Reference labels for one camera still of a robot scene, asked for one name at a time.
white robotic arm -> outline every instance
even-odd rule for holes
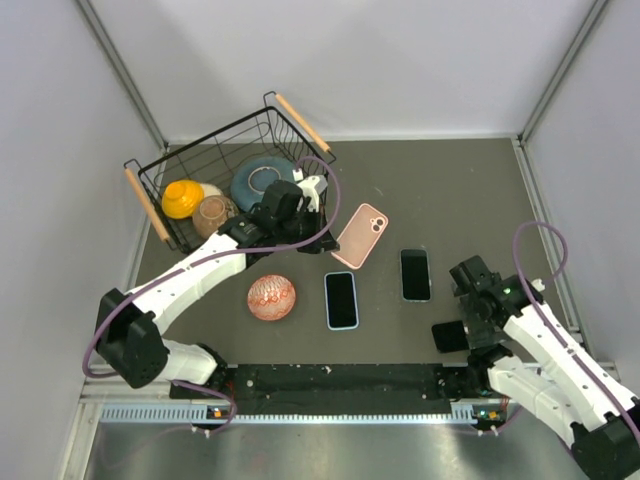
[[[262,256],[283,249],[277,244],[299,244],[325,226],[320,195],[327,187],[326,179],[303,179],[300,171],[296,176],[297,184],[274,182],[251,212],[228,220],[198,250],[158,278],[126,294],[114,289],[103,297],[97,328],[127,296],[135,298],[96,345],[98,353],[129,385],[139,388],[156,379],[184,380],[215,389],[224,382],[227,365],[215,351],[164,340],[162,335],[216,285]],[[336,245],[327,232],[301,251],[321,253]]]
[[[451,275],[465,313],[473,389],[517,401],[567,444],[590,478],[625,478],[640,469],[637,396],[574,340],[540,292],[529,285],[532,304],[517,276],[503,280],[478,256]],[[504,334],[535,358],[544,376],[502,345]]]
[[[568,347],[560,345],[531,305],[522,309],[521,316],[509,318],[503,330],[531,353],[549,380],[526,369],[518,357],[505,356],[488,369],[489,384],[492,390],[520,403],[571,447],[575,440],[572,424],[581,423],[588,431],[594,431],[607,423],[610,412],[617,411],[574,356],[600,377],[626,410],[634,407],[635,395],[589,356],[562,327],[548,304],[541,307]]]

metal floor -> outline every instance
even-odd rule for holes
[[[468,435],[468,426],[238,425],[209,440],[172,432],[126,459],[166,428],[100,425],[85,480],[586,478],[554,433],[526,412],[497,438]]]
[[[493,270],[514,272],[511,237],[533,219],[511,141],[344,142],[338,157],[344,202],[337,237],[359,204],[389,217],[389,227],[364,267],[355,273],[360,326],[327,329],[323,276],[345,270],[330,255],[281,253],[227,280],[185,312],[167,337],[203,342],[230,363],[449,363],[464,353],[439,354],[431,325],[457,319],[448,270],[479,254]],[[399,251],[424,246],[431,258],[434,296],[427,304],[401,300]],[[537,232],[523,238],[529,276],[547,277],[549,266]],[[157,276],[182,255],[151,233],[139,283]],[[251,316],[246,294],[267,273],[290,278],[298,292],[293,312],[280,322]],[[554,289],[546,298],[562,318]],[[584,478],[546,426],[523,413],[498,438],[464,435],[464,426],[247,426],[207,441],[173,432],[153,441],[122,467],[125,458],[166,425],[99,426],[87,480],[216,478],[267,479],[539,479]]]

phone screen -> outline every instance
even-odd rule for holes
[[[467,334],[464,331],[464,324],[460,320],[438,323],[431,327],[431,333],[436,342],[436,349],[440,353],[469,350]]]
[[[329,273],[324,277],[327,296],[327,323],[332,330],[358,326],[356,290],[351,272]]]
[[[431,279],[427,251],[405,249],[400,252],[402,297],[410,302],[431,300]]]

black wire basket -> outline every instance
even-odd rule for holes
[[[272,99],[300,124],[323,152],[322,155],[280,110],[269,104]],[[160,238],[172,250],[189,254],[205,240],[196,232],[191,217],[175,220],[164,214],[161,202],[166,186],[177,180],[190,179],[213,184],[230,197],[231,180],[237,170],[247,161],[265,156],[285,158],[294,164],[306,156],[320,157],[328,164],[336,160],[329,145],[300,114],[280,94],[268,92],[264,95],[264,108],[257,112],[180,147],[144,167],[137,160],[130,160],[125,163],[125,172]],[[139,182],[130,168],[132,163],[138,166]],[[306,175],[327,176],[325,168],[312,160],[304,161],[302,169]],[[326,198],[325,190],[320,197],[321,206],[326,204]]]

blue plate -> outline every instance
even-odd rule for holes
[[[247,162],[231,180],[231,198],[245,212],[262,200],[264,191],[276,180],[293,179],[294,165],[280,157],[262,157]]]

